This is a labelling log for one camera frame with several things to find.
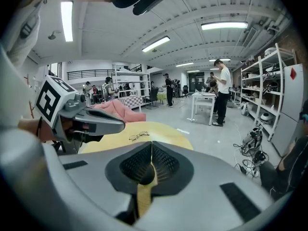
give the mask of white t-shirt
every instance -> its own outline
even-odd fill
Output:
[[[220,73],[220,79],[225,80],[227,83],[224,85],[220,81],[218,82],[218,91],[221,93],[229,94],[229,87],[231,86],[231,76],[227,67],[223,68]]]

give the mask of fluorescent light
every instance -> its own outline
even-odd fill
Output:
[[[210,29],[219,29],[219,28],[243,28],[246,29],[248,27],[247,22],[213,22],[206,23],[201,25],[202,30],[210,30]]]
[[[143,52],[148,52],[151,49],[154,49],[155,47],[157,47],[157,46],[159,46],[159,45],[161,45],[163,43],[166,43],[168,41],[170,41],[170,38],[168,36],[163,37],[163,38],[159,39],[158,41],[155,41],[153,44],[149,45],[148,47],[144,48],[142,51]]]
[[[210,62],[214,62],[216,61],[217,59],[210,59]],[[225,59],[220,59],[221,61],[230,61],[231,59],[230,58],[225,58]]]
[[[180,65],[175,65],[175,67],[182,67],[182,66],[187,66],[187,65],[192,65],[193,63],[187,63],[187,64],[180,64]]]
[[[62,25],[66,42],[73,41],[72,11],[73,11],[72,1],[61,2]]]

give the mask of gray floor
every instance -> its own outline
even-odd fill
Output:
[[[159,108],[153,110],[142,108],[142,112],[146,113],[146,120],[161,122],[188,132],[189,134],[183,133],[183,135],[190,141],[195,151],[218,157],[232,166],[236,165],[235,160],[242,164],[242,160],[248,159],[233,147],[234,143],[241,145],[243,138],[254,127],[252,117],[241,115],[239,108],[227,108],[226,123],[223,127],[215,127],[208,125],[210,109],[206,106],[203,106],[203,111],[198,108],[197,114],[194,115],[195,121],[190,121],[191,97],[174,98],[173,108],[168,107],[166,102],[162,105],[159,101],[157,106]],[[262,149],[269,155],[270,162],[276,166],[281,158],[272,144],[267,141],[266,132],[264,135]]]

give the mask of shelving unit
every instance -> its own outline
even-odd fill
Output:
[[[278,124],[279,115],[281,113],[281,107],[282,107],[282,98],[283,98],[283,68],[286,67],[286,61],[294,59],[294,63],[296,64],[295,59],[295,52],[294,51],[287,51],[285,49],[279,48],[278,44],[275,44],[276,50],[272,52],[271,54],[267,55],[264,58],[261,58],[261,56],[258,57],[258,61],[253,63],[252,65],[242,69],[241,75],[242,75],[242,87],[243,83],[248,80],[256,80],[260,81],[260,88],[259,89],[253,89],[253,88],[242,88],[241,89],[241,98],[243,100],[247,100],[253,105],[257,106],[257,111],[249,110],[249,114],[254,118],[255,124],[261,123],[264,130],[269,134],[268,141],[271,140],[275,129]],[[268,68],[273,66],[274,64],[279,64],[279,71],[272,72],[272,75],[275,75],[275,78],[277,82],[280,84],[280,91],[268,91],[267,93],[273,95],[272,98],[272,104],[271,105],[265,105],[262,103],[263,98],[263,82],[265,80],[271,80],[272,77],[268,77],[267,74],[263,73],[264,68]],[[258,72],[257,76],[243,78],[243,72]],[[248,96],[244,95],[243,90],[250,90],[250,91],[256,91],[259,93],[259,99],[258,102],[251,100]],[[274,107],[275,98],[279,96],[279,104],[278,107]],[[269,112],[272,115],[275,116],[273,124],[265,124],[263,123],[259,118],[260,114],[264,112]]]
[[[150,74],[140,73],[140,72],[122,72],[122,71],[117,71],[116,67],[115,67],[115,72],[113,73],[113,76],[115,76],[115,78],[116,78],[115,79],[115,87],[116,88],[119,88],[120,84],[125,84],[125,83],[134,83],[134,85],[135,85],[135,89],[122,90],[122,91],[119,91],[118,93],[128,92],[128,91],[129,92],[134,92],[134,93],[136,93],[137,96],[141,96],[142,97],[142,100],[143,100],[142,105],[149,104],[149,103],[146,103],[145,97],[149,96],[150,90],[151,90]],[[139,77],[142,77],[143,80],[134,80],[134,81],[124,80],[124,81],[118,81],[118,76],[139,76]],[[141,88],[141,85],[140,85],[141,83],[144,83],[144,87],[145,88]]]

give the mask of black chair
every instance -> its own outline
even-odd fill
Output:
[[[184,94],[184,97],[185,97],[185,98],[189,97],[189,96],[188,96],[188,86],[186,86],[186,85],[183,86],[183,91],[182,91],[182,93]]]
[[[155,101],[155,104],[157,102],[157,93],[158,93],[158,88],[152,89],[150,91],[150,96],[149,99],[145,98],[145,102],[152,102],[152,107],[158,108],[158,106],[154,105],[153,102]]]

